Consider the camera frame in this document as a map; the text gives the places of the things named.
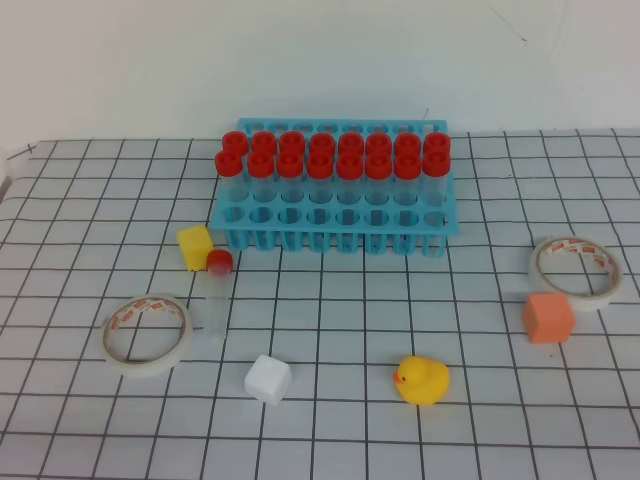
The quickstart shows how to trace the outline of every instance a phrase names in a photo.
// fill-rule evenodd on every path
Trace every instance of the test tube rack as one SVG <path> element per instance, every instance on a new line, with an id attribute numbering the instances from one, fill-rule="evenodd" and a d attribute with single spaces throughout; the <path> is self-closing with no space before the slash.
<path id="1" fill-rule="evenodd" d="M 392 140 L 404 132 L 413 132 L 423 138 L 431 132 L 447 133 L 447 123 L 442 120 L 241 118 L 237 128 L 249 139 L 259 131 L 271 131 L 279 138 L 294 130 L 301 132 L 307 142 L 314 134 L 326 132 L 333 135 L 336 143 L 340 135 L 347 132 L 360 133 L 365 140 L 375 132 L 384 132 Z M 393 191 L 389 192 L 385 204 L 371 205 L 365 199 L 366 181 L 360 200 L 344 205 L 336 195 L 337 182 L 333 181 L 330 188 L 333 190 L 331 200 L 323 204 L 309 199 L 310 189 L 305 189 L 305 197 L 297 203 L 286 203 L 279 194 L 271 202 L 260 203 L 251 194 L 234 202 L 221 188 L 210 227 L 223 231 L 233 250 L 244 250 L 250 244 L 255 244 L 258 250 L 272 250 L 279 238 L 286 251 L 300 251 L 308 244 L 312 251 L 323 253 L 329 250 L 335 237 L 338 251 L 342 253 L 354 253 L 362 244 L 369 254 L 382 254 L 391 246 L 398 255 L 411 255 L 421 246 L 423 255 L 429 257 L 442 256 L 447 237 L 458 233 L 452 172 L 447 175 L 446 199 L 437 207 L 427 205 L 420 196 L 411 206 L 399 205 L 393 200 Z M 438 226 L 427 223 L 427 217 L 431 214 L 432 218 L 434 213 L 442 219 Z M 381 222 L 376 222 L 381 225 L 371 225 L 372 216 L 382 218 Z"/>

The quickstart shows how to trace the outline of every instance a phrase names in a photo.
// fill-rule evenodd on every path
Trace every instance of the red cap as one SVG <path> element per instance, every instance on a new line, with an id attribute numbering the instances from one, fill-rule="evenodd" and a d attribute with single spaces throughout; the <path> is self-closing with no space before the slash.
<path id="1" fill-rule="evenodd" d="M 242 172 L 242 157 L 235 152 L 222 150 L 216 154 L 216 170 L 223 177 L 235 177 Z"/>
<path id="2" fill-rule="evenodd" d="M 399 155 L 396 155 L 396 177 L 401 180 L 415 180 L 420 176 L 420 173 L 422 172 L 422 165 L 420 163 L 421 162 L 419 154 L 413 152 L 403 152 Z"/>
<path id="3" fill-rule="evenodd" d="M 338 140 L 338 153 L 356 153 L 364 155 L 364 139 L 355 132 L 345 133 Z"/>
<path id="4" fill-rule="evenodd" d="M 386 133 L 376 132 L 367 137 L 365 151 L 370 153 L 386 153 L 391 155 L 391 137 Z"/>
<path id="5" fill-rule="evenodd" d="M 446 133 L 433 132 L 424 139 L 425 153 L 430 150 L 451 151 L 451 138 Z"/>
<path id="6" fill-rule="evenodd" d="M 314 152 L 307 158 L 307 174 L 316 180 L 330 178 L 333 174 L 333 154 Z"/>
<path id="7" fill-rule="evenodd" d="M 273 175 L 273 155 L 267 152 L 251 152 L 247 167 L 252 177 L 265 178 Z"/>
<path id="8" fill-rule="evenodd" d="M 302 175 L 303 162 L 302 155 L 293 150 L 280 152 L 276 161 L 278 173 L 284 178 L 295 178 Z"/>
<path id="9" fill-rule="evenodd" d="M 293 151 L 304 155 L 307 149 L 306 140 L 304 135 L 300 132 L 285 132 L 280 135 L 280 151 Z"/>
<path id="10" fill-rule="evenodd" d="M 391 155 L 385 153 L 371 153 L 367 155 L 364 171 L 367 174 L 367 177 L 374 180 L 384 180 L 385 178 L 389 178 L 393 171 Z"/>
<path id="11" fill-rule="evenodd" d="M 401 153 L 415 153 L 420 155 L 420 147 L 422 142 L 420 137 L 415 133 L 401 133 L 396 137 L 396 141 L 393 144 L 393 150 L 396 155 Z"/>
<path id="12" fill-rule="evenodd" d="M 207 255 L 207 272 L 229 275 L 233 272 L 233 257 L 226 250 L 211 250 Z"/>
<path id="13" fill-rule="evenodd" d="M 251 137 L 251 149 L 254 152 L 267 152 L 275 155 L 278 151 L 278 141 L 271 132 L 258 132 Z"/>
<path id="14" fill-rule="evenodd" d="M 309 140 L 309 151 L 311 153 L 323 152 L 331 156 L 336 154 L 336 141 L 330 133 L 316 133 Z"/>
<path id="15" fill-rule="evenodd" d="M 229 132 L 222 137 L 222 149 L 243 156 L 249 153 L 249 140 L 244 132 Z"/>
<path id="16" fill-rule="evenodd" d="M 449 152 L 427 152 L 424 156 L 422 171 L 430 177 L 442 177 L 451 169 L 451 155 Z"/>
<path id="17" fill-rule="evenodd" d="M 336 168 L 338 176 L 345 180 L 357 180 L 362 176 L 364 171 L 364 163 L 362 155 L 357 153 L 343 153 L 338 157 L 338 167 Z"/>

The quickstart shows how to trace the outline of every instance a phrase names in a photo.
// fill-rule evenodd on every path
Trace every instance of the yellow sponge cube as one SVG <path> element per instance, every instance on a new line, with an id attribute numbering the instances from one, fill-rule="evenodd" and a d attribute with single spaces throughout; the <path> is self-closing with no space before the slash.
<path id="1" fill-rule="evenodd" d="M 207 255 L 213 250 L 213 242 L 209 236 L 209 231 L 204 225 L 180 230 L 176 234 L 178 245 L 187 264 L 187 270 L 197 272 L 206 270 Z"/>

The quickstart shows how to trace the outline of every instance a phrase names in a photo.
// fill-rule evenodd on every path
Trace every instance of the orange cube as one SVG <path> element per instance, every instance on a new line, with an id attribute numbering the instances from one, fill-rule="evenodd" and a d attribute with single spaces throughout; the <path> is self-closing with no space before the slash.
<path id="1" fill-rule="evenodd" d="M 523 317 L 531 343 L 566 342 L 576 326 L 569 299 L 563 293 L 529 295 Z"/>

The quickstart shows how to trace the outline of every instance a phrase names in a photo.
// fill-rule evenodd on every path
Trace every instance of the masking tape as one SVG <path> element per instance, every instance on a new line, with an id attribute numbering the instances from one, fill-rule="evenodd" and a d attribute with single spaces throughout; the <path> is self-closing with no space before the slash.
<path id="1" fill-rule="evenodd" d="M 127 360 L 116 355 L 109 342 L 111 333 L 117 330 L 121 323 L 137 318 L 139 314 L 149 310 L 169 312 L 180 318 L 182 328 L 177 343 L 167 353 L 148 360 Z M 169 370 L 182 359 L 192 331 L 191 317 L 180 300 L 161 294 L 141 295 L 120 305 L 107 317 L 102 325 L 102 347 L 107 363 L 118 370 L 120 375 L 151 377 Z"/>
<path id="2" fill-rule="evenodd" d="M 590 257 L 603 268 L 609 275 L 609 284 L 604 289 L 591 293 L 573 293 L 559 287 L 545 276 L 541 268 L 541 260 L 549 255 L 560 253 L 582 254 Z M 529 279 L 536 291 L 560 292 L 569 298 L 569 303 L 574 311 L 593 312 L 605 307 L 616 294 L 624 275 L 620 263 L 606 248 L 579 237 L 549 238 L 540 242 L 533 250 L 529 262 Z"/>

